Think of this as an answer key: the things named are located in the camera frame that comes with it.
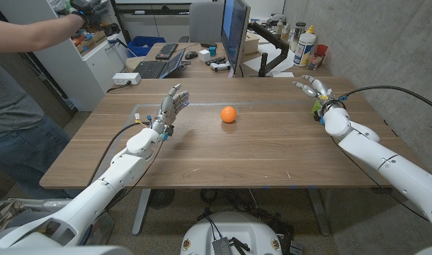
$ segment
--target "gray t-shirt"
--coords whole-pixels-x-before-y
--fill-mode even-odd
[[[39,105],[0,66],[0,132],[33,128],[44,115]]]

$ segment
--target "orange ball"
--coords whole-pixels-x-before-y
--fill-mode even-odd
[[[227,106],[224,109],[222,109],[221,119],[225,123],[231,123],[232,121],[235,120],[236,117],[237,117],[237,112],[235,111],[235,108],[231,106]]]

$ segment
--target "power strip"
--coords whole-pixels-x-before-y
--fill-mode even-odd
[[[115,85],[125,85],[128,81],[131,81],[132,85],[137,85],[140,82],[139,73],[117,73],[112,77]]]

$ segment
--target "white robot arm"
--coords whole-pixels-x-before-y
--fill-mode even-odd
[[[296,81],[293,84],[306,96],[319,100],[322,109],[317,114],[323,118],[326,132],[340,141],[343,150],[377,170],[417,205],[432,224],[432,175],[378,143],[380,138],[370,128],[350,121],[332,90],[318,79],[308,75],[302,78],[309,80],[313,88]]]
[[[68,205],[47,217],[16,228],[0,239],[0,249],[37,247],[72,247],[79,244],[83,234],[92,222],[103,212],[111,199],[126,185],[141,178],[147,169],[147,162],[153,159],[152,144],[166,140],[171,132],[176,115],[188,105],[187,91],[176,94],[180,84],[173,87],[164,97],[157,116],[149,128],[127,141],[126,148],[117,153],[110,167],[84,189]],[[59,227],[50,236],[37,230],[49,224]]]

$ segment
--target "person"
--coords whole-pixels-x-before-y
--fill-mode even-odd
[[[61,43],[85,22],[98,20],[105,12],[103,5],[101,0],[85,1],[80,5],[82,10],[28,25],[0,21],[0,52],[34,52]],[[47,190],[39,184],[69,140],[66,132],[0,67],[0,169],[34,198],[73,198],[79,191]]]

